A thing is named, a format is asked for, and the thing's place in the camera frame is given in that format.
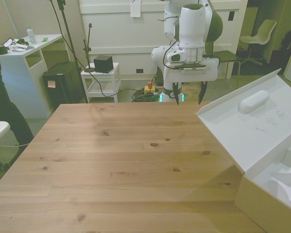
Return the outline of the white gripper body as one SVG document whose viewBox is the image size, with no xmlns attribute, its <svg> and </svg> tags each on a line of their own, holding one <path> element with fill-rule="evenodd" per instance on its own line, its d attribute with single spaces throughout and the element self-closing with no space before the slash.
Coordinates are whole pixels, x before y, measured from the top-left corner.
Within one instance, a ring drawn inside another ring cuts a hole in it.
<svg viewBox="0 0 291 233">
<path fill-rule="evenodd" d="M 199 64 L 206 67 L 190 67 L 184 69 L 170 69 L 164 67 L 163 79 L 165 83 L 215 81 L 218 77 L 218 58 L 206 58 Z"/>
</svg>

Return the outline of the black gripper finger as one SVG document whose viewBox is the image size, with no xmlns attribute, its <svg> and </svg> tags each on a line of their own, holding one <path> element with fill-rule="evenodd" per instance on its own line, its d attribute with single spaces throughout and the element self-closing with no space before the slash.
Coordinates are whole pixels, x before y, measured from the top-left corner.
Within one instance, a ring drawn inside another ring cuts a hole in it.
<svg viewBox="0 0 291 233">
<path fill-rule="evenodd" d="M 173 85 L 173 93 L 176 100 L 177 105 L 179 105 L 179 94 L 180 94 L 180 87 L 179 83 L 172 83 Z"/>
<path fill-rule="evenodd" d="M 199 93 L 199 96 L 198 96 L 198 104 L 200 104 L 202 102 L 202 99 L 206 93 L 206 90 L 207 90 L 207 85 L 208 85 L 208 82 L 207 81 L 203 81 L 201 82 L 200 84 L 200 93 Z"/>
</svg>

